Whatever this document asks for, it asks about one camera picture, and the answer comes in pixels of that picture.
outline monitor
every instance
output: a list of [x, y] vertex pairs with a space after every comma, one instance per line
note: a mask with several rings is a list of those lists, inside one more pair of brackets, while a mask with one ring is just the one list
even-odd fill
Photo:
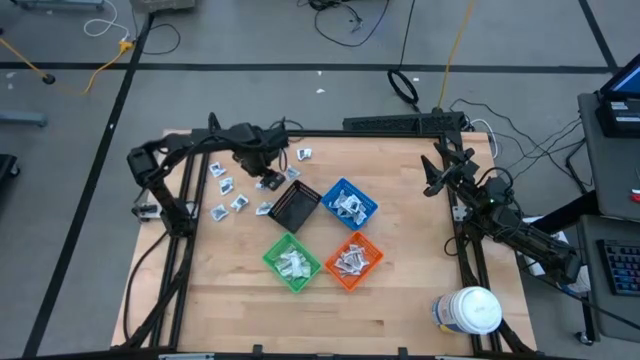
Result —
[[618, 71], [601, 89], [605, 98], [640, 98], [640, 55]]
[[618, 81], [611, 88], [611, 91], [640, 94], [640, 64], [636, 65], [631, 73]]

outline plastic bottle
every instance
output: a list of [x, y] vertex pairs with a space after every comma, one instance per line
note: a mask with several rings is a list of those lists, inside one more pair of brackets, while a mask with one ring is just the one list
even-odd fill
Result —
[[502, 321], [502, 307], [491, 291], [471, 286], [438, 297], [431, 307], [433, 320], [449, 333], [486, 335]]

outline plastic bin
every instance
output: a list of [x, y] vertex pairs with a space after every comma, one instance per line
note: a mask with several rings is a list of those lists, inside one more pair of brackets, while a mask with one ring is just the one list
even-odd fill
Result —
[[295, 180], [269, 210], [269, 217], [295, 234], [316, 209], [322, 196]]
[[[340, 275], [340, 269], [334, 266], [336, 260], [340, 257], [340, 255], [349, 249], [350, 244], [356, 244], [364, 247], [364, 257], [369, 262], [360, 276], [345, 276], [342, 277]], [[384, 253], [378, 249], [371, 241], [367, 239], [361, 232], [354, 232], [344, 244], [342, 244], [338, 250], [324, 263], [324, 266], [327, 268], [329, 273], [333, 275], [333, 277], [338, 280], [338, 282], [345, 288], [347, 291], [351, 292], [355, 290], [356, 286], [366, 278], [369, 273], [373, 271], [373, 269], [378, 266], [380, 260], [384, 257]]]
[[[287, 247], [289, 247], [290, 244], [293, 245], [296, 250], [304, 254], [304, 257], [307, 258], [309, 263], [311, 263], [311, 276], [308, 279], [298, 278], [293, 281], [288, 281], [282, 275], [280, 275], [278, 269], [276, 269], [275, 263], [278, 260], [278, 257], [287, 249]], [[284, 235], [282, 235], [282, 238], [278, 240], [278, 242], [276, 242], [271, 247], [271, 249], [267, 251], [266, 254], [264, 254], [262, 260], [264, 260], [264, 263], [267, 264], [267, 266], [276, 274], [276, 276], [278, 276], [280, 280], [284, 281], [284, 283], [287, 284], [287, 286], [289, 286], [289, 289], [291, 289], [291, 291], [293, 291], [294, 293], [299, 293], [300, 290], [302, 290], [307, 285], [307, 283], [309, 283], [309, 281], [313, 279], [313, 277], [318, 273], [318, 271], [320, 271], [320, 268], [322, 267], [322, 264], [320, 264], [318, 259], [311, 255], [309, 250], [307, 250], [300, 242], [298, 242], [298, 240], [296, 240], [296, 238], [291, 233], [285, 233]]]
[[[358, 197], [358, 199], [360, 199], [360, 201], [362, 201], [362, 205], [364, 205], [364, 208], [365, 208], [364, 213], [367, 215], [367, 218], [364, 219], [362, 224], [358, 225], [351, 218], [338, 216], [338, 213], [336, 212], [336, 210], [332, 209], [329, 206], [329, 204], [333, 203], [338, 198], [338, 196], [340, 196], [340, 190], [344, 190], [344, 194], [346, 196], [355, 195]], [[340, 219], [340, 221], [342, 221], [345, 225], [349, 227], [349, 229], [353, 231], [360, 230], [364, 226], [364, 224], [366, 224], [367, 221], [369, 221], [373, 213], [376, 212], [376, 209], [378, 209], [378, 204], [376, 204], [375, 201], [371, 200], [370, 197], [365, 195], [362, 191], [358, 190], [357, 187], [355, 187], [345, 178], [340, 179], [331, 188], [331, 190], [329, 190], [329, 192], [322, 198], [322, 204], [327, 208], [327, 210], [329, 210], [333, 215], [335, 215], [338, 219]]]

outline chair wheel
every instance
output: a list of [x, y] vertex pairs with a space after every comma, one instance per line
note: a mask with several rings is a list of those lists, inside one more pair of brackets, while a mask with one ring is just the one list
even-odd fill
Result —
[[13, 164], [9, 174], [11, 175], [11, 177], [17, 177], [18, 175], [20, 175], [20, 166], [18, 166], [18, 163]]
[[589, 340], [589, 338], [587, 337], [587, 332], [586, 331], [579, 331], [579, 332], [573, 334], [573, 337], [575, 337], [576, 340], [578, 340], [582, 345], [586, 345], [586, 346], [592, 346], [593, 345], [593, 341]]

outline green bin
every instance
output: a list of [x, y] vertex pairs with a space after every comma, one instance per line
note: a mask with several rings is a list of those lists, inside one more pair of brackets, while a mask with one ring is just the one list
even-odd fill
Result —
[[[298, 278], [292, 281], [288, 281], [284, 278], [284, 276], [280, 275], [278, 269], [276, 269], [276, 261], [280, 257], [280, 254], [282, 254], [289, 247], [289, 245], [293, 245], [296, 250], [301, 252], [311, 264], [311, 276], [308, 279]], [[276, 274], [276, 276], [278, 276], [280, 280], [284, 281], [284, 283], [287, 284], [287, 286], [289, 286], [289, 289], [291, 289], [291, 291], [293, 291], [294, 293], [299, 293], [307, 285], [307, 283], [311, 281], [311, 279], [313, 279], [318, 271], [320, 271], [320, 268], [322, 268], [322, 265], [320, 264], [318, 259], [311, 255], [309, 250], [307, 250], [307, 248], [305, 248], [300, 242], [298, 242], [298, 240], [296, 240], [296, 238], [291, 233], [285, 233], [284, 235], [282, 235], [282, 238], [278, 240], [278, 242], [275, 243], [271, 247], [271, 249], [267, 251], [266, 254], [264, 254], [262, 260], [264, 260], [265, 264], [267, 264], [267, 266]]]

